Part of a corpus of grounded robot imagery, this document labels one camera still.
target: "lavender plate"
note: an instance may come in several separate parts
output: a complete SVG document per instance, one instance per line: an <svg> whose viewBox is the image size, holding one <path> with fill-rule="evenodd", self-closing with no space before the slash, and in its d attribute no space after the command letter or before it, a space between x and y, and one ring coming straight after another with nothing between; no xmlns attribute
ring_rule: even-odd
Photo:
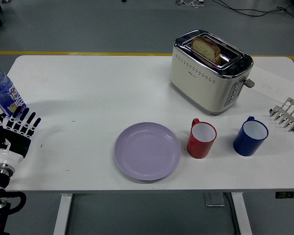
<svg viewBox="0 0 294 235"><path fill-rule="evenodd" d="M117 138L114 157L127 175L139 180L158 180L177 167L180 142L167 127L142 122L126 128Z"/></svg>

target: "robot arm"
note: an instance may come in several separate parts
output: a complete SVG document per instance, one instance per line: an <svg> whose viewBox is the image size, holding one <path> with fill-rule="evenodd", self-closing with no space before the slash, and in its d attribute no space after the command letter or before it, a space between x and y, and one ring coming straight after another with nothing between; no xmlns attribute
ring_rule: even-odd
<svg viewBox="0 0 294 235"><path fill-rule="evenodd" d="M26 108L17 120L20 109L19 106L6 124L3 124L6 115L0 115L0 234L2 235L8 234L4 232L7 216L18 212L26 203L26 195L23 192L7 192L5 188L9 185L17 163L25 158L31 143L30 138L41 121L37 118L31 124L35 112L25 121L29 108ZM11 209L8 199L13 197L19 197L20 203Z"/></svg>

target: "yellow floor line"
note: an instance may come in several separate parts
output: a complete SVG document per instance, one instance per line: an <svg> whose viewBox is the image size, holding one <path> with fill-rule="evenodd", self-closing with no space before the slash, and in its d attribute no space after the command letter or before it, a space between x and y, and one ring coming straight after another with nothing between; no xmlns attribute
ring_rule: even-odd
<svg viewBox="0 0 294 235"><path fill-rule="evenodd" d="M0 55L120 55L120 56L172 56L172 53L137 53L137 52L81 52L81 51L0 51ZM254 57L288 57L293 55L252 55Z"/></svg>

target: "mug handle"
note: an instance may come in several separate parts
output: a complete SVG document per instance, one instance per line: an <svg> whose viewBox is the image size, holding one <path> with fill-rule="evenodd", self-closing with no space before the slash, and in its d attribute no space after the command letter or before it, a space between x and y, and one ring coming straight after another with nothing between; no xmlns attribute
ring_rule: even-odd
<svg viewBox="0 0 294 235"><path fill-rule="evenodd" d="M198 118L194 118L193 119L193 122L192 122L192 127L195 125L195 124L198 124L200 123L199 119Z"/></svg>

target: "toast rack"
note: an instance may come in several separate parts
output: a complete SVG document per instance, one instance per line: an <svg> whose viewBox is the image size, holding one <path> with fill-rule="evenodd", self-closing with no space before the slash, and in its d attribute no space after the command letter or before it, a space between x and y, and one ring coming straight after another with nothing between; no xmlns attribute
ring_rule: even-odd
<svg viewBox="0 0 294 235"><path fill-rule="evenodd" d="M269 112L269 117L275 115L275 121L280 119L279 124L284 123L283 128L290 126L289 131L294 132L294 100L292 98L287 98L281 107L276 105L273 109L270 109Z"/></svg>

